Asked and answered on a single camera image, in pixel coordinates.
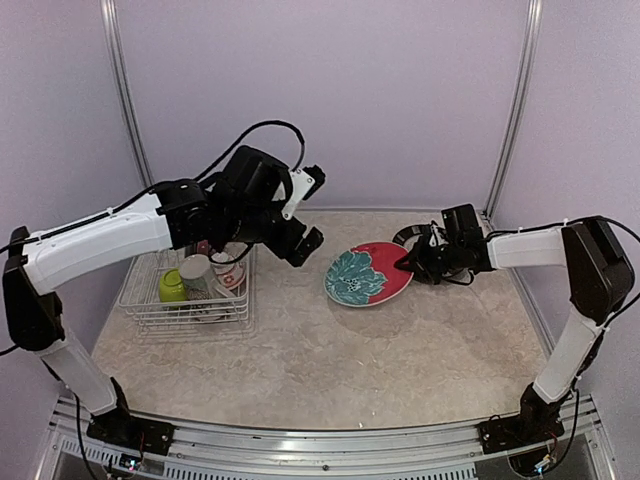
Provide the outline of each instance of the lavender wall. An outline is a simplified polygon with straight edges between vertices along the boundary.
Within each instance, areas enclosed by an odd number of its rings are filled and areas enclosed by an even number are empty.
[[[527,2],[119,1],[157,179],[193,175],[247,126],[308,140],[330,206],[481,206],[515,87]],[[250,143],[282,159],[295,138]]]
[[[500,199],[499,227],[600,213],[640,232],[640,4],[545,2],[531,89]],[[640,271],[640,248],[621,240]],[[523,272],[557,338],[566,273]],[[613,442],[622,478],[638,476],[640,308],[620,318],[584,382]]]
[[[0,15],[0,237],[69,222],[139,188],[99,2],[15,0]],[[92,347],[124,265],[60,290],[65,324]],[[0,349],[11,344],[4,308]],[[27,478],[59,387],[33,354],[0,359],[0,478]]]

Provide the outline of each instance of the metal dish rack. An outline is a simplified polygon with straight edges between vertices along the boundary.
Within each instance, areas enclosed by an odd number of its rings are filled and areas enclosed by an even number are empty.
[[[202,325],[248,321],[253,289],[253,253],[240,262],[246,272],[245,280],[232,291],[232,298],[215,298],[186,302],[163,303],[158,296],[162,276],[178,268],[184,258],[183,250],[164,250],[136,258],[129,267],[118,305],[131,315],[141,327]]]

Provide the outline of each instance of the black mount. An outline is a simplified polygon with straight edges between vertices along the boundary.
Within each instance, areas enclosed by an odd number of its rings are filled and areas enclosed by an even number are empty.
[[[492,417],[478,424],[482,451],[502,452],[551,440],[553,435],[562,436],[564,427],[559,412],[563,403],[564,398],[552,404],[544,403],[530,384],[520,398],[518,415]]]
[[[135,417],[118,382],[111,379],[118,397],[114,410],[91,419],[87,436],[105,443],[166,456],[173,441],[175,427],[167,422]]]

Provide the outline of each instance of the teal flower pattern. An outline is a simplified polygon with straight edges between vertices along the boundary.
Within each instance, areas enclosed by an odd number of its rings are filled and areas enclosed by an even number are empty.
[[[371,268],[368,252],[344,252],[333,262],[324,284],[327,293],[339,303],[367,305],[369,297],[382,292],[387,277]]]

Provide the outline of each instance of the white cup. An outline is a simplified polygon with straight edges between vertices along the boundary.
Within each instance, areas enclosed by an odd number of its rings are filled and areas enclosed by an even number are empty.
[[[195,254],[185,258],[178,271],[189,300],[210,300],[220,296],[215,288],[216,274],[206,255]]]
[[[213,270],[223,287],[233,290],[240,286],[245,279],[245,265],[242,262],[228,263],[234,258],[227,252],[215,253],[211,259],[218,264],[213,264]]]

